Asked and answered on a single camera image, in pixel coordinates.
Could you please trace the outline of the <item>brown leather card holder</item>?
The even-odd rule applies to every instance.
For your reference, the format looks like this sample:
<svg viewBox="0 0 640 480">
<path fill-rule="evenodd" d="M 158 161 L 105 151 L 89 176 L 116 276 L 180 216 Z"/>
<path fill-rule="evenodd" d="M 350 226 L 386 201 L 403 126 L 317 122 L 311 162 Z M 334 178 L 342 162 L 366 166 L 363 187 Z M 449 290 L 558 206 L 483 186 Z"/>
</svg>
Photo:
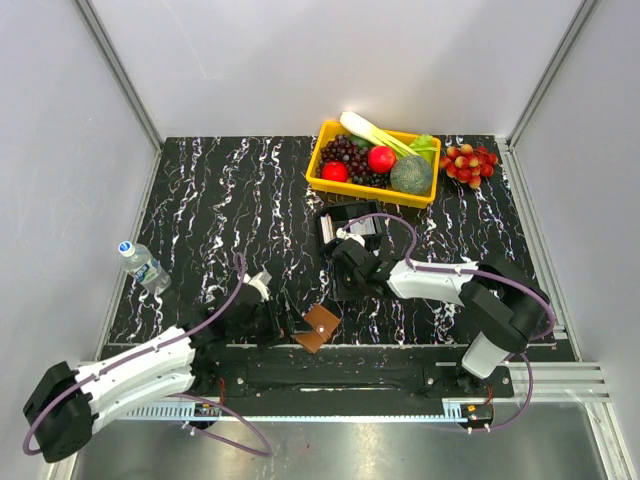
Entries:
<svg viewBox="0 0 640 480">
<path fill-rule="evenodd" d="M 327 308 L 316 304 L 303 317 L 303 322 L 309 327 L 308 331 L 296 333 L 293 339 L 307 352 L 316 354 L 327 344 L 341 324 L 341 319 Z"/>
</svg>

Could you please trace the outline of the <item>black card box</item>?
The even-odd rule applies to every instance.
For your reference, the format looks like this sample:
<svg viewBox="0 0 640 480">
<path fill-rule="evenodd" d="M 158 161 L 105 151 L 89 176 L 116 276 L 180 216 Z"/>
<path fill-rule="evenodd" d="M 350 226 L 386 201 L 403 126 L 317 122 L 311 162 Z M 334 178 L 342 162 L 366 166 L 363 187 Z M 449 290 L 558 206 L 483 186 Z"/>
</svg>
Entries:
<svg viewBox="0 0 640 480">
<path fill-rule="evenodd" d="M 352 220 L 381 213 L 377 200 L 354 201 L 334 204 L 320 209 L 313 217 L 316 228 L 316 243 L 321 255 L 329 255 L 341 241 L 337 236 L 340 228 L 344 228 Z M 381 218 L 371 217 L 356 222 L 346 232 L 363 238 L 363 246 L 370 251 L 378 249 L 382 238 L 386 235 L 386 226 Z"/>
</svg>

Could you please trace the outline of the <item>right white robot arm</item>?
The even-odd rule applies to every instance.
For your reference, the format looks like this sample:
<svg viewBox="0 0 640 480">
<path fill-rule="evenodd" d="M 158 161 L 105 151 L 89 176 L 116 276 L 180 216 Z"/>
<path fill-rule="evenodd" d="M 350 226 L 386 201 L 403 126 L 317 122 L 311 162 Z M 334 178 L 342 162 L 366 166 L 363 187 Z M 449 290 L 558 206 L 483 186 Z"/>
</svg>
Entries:
<svg viewBox="0 0 640 480">
<path fill-rule="evenodd" d="M 503 258 L 462 264 L 383 261 L 352 239 L 339 241 L 331 258 L 347 288 L 360 297 L 460 306 L 479 327 L 454 373 L 457 388 L 469 396 L 489 386 L 499 364 L 526 350 L 543 320 L 555 320 L 546 294 Z"/>
</svg>

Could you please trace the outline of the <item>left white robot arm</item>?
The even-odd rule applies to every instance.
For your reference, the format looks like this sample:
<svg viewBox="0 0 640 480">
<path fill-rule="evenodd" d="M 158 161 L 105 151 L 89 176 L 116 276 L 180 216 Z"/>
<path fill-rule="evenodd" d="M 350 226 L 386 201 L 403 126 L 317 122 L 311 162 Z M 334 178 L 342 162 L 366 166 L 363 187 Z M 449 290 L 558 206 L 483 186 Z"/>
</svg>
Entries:
<svg viewBox="0 0 640 480">
<path fill-rule="evenodd" d="M 107 360 L 72 368 L 50 367 L 27 400 L 29 430 L 23 451 L 48 463 L 81 450 L 112 421 L 165 397 L 222 393 L 216 362 L 242 339 L 260 347 L 288 342 L 307 331 L 290 296 L 272 296 L 250 284 L 238 286 L 219 307 L 188 305 L 164 297 L 175 325 L 151 340 Z"/>
</svg>

